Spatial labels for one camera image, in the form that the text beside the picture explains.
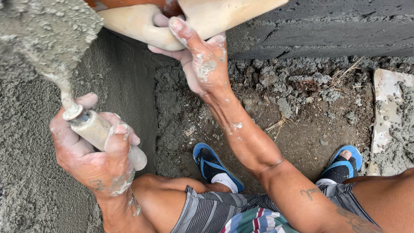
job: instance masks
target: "hand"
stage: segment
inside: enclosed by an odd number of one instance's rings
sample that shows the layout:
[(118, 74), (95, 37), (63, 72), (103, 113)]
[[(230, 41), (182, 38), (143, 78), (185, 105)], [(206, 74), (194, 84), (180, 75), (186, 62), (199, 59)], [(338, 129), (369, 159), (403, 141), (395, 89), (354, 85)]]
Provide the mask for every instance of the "hand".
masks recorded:
[[(89, 109), (98, 102), (98, 96), (89, 93), (76, 99), (76, 102)], [(64, 111), (65, 109), (61, 108), (50, 123), (58, 164), (91, 189), (96, 197), (114, 197), (122, 194), (134, 178), (128, 152), (130, 144), (135, 146), (140, 143), (138, 136), (118, 115), (98, 113), (113, 126), (105, 142), (106, 152), (96, 152), (88, 141), (72, 131), (70, 124), (63, 120)]]
[(190, 89), (201, 98), (209, 98), (216, 92), (230, 88), (227, 74), (226, 34), (220, 33), (207, 42), (179, 17), (169, 20), (162, 14), (154, 18), (159, 27), (169, 26), (171, 33), (187, 49), (167, 51), (152, 45), (148, 48), (154, 53), (161, 53), (181, 62)]

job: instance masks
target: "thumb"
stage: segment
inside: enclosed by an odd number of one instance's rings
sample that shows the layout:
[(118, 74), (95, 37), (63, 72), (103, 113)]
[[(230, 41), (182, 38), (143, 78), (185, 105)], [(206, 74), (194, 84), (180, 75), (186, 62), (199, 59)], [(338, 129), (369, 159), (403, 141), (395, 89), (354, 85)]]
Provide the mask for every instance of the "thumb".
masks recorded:
[(207, 50), (207, 43), (198, 36), (197, 32), (178, 17), (171, 17), (168, 26), (175, 38), (190, 50), (192, 55)]
[(130, 130), (125, 123), (114, 124), (105, 141), (105, 151), (109, 156), (128, 157)]

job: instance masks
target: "flip-flop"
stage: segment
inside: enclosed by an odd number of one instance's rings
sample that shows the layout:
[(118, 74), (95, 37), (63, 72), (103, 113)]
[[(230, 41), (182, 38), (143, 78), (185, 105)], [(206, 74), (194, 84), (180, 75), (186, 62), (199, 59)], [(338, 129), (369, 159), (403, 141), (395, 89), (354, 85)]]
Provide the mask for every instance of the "flip-flop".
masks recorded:
[(357, 148), (355, 148), (354, 146), (351, 145), (346, 145), (346, 146), (341, 146), (333, 155), (331, 160), (328, 163), (328, 167), (325, 169), (325, 171), (322, 173), (321, 177), (323, 176), (323, 174), (325, 174), (325, 172), (327, 172), (328, 170), (337, 167), (337, 166), (346, 166), (349, 170), (349, 177), (348, 178), (352, 178), (355, 176), (358, 176), (358, 174), (354, 174), (354, 168), (352, 167), (352, 164), (349, 161), (337, 161), (335, 163), (333, 163), (333, 161), (339, 156), (339, 154), (344, 151), (347, 150), (349, 152), (351, 152), (351, 158), (355, 159), (355, 164), (356, 164), (356, 171), (358, 171), (361, 166), (362, 166), (362, 156), (361, 153), (358, 151)]
[[(210, 151), (211, 155), (213, 155), (214, 158), (217, 159), (219, 164), (215, 164), (215, 163), (205, 161), (203, 158), (198, 158), (198, 155), (201, 153), (201, 149), (203, 149), (203, 148), (208, 149)], [(217, 154), (214, 152), (214, 150), (209, 145), (207, 145), (205, 143), (197, 143), (194, 146), (194, 149), (193, 149), (193, 159), (194, 159), (195, 163), (197, 163), (199, 165), (200, 170), (201, 170), (201, 174), (203, 175), (204, 179), (207, 180), (207, 178), (206, 178), (206, 176), (204, 175), (204, 172), (203, 172), (203, 167), (207, 165), (207, 166), (211, 166), (211, 167), (223, 170), (223, 173), (227, 173), (227, 175), (230, 177), (230, 179), (236, 184), (237, 189), (238, 189), (239, 192), (241, 192), (244, 189), (243, 182), (236, 175), (234, 175), (232, 172), (230, 172), (226, 168), (226, 166), (224, 166), (224, 164), (221, 162), (221, 160), (219, 159)]]

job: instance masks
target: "shorts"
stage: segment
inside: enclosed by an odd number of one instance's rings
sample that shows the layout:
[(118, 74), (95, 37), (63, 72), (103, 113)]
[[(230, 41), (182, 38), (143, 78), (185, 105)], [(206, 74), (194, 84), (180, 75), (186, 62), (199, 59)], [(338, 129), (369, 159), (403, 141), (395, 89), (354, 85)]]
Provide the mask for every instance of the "shorts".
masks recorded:
[[(338, 207), (375, 224), (361, 207), (352, 184), (317, 185)], [(265, 208), (280, 212), (267, 195), (234, 194), (228, 192), (196, 193), (190, 186), (185, 192), (187, 199), (180, 218), (171, 233), (218, 233), (236, 214), (252, 208)]]

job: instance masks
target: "concrete block wall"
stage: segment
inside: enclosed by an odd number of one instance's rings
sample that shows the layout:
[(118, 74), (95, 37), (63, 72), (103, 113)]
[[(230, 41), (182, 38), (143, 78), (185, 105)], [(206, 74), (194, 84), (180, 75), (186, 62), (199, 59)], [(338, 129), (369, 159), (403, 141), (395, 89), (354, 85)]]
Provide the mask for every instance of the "concrete block wall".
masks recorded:
[(414, 56), (414, 2), (291, 0), (227, 32), (229, 58)]

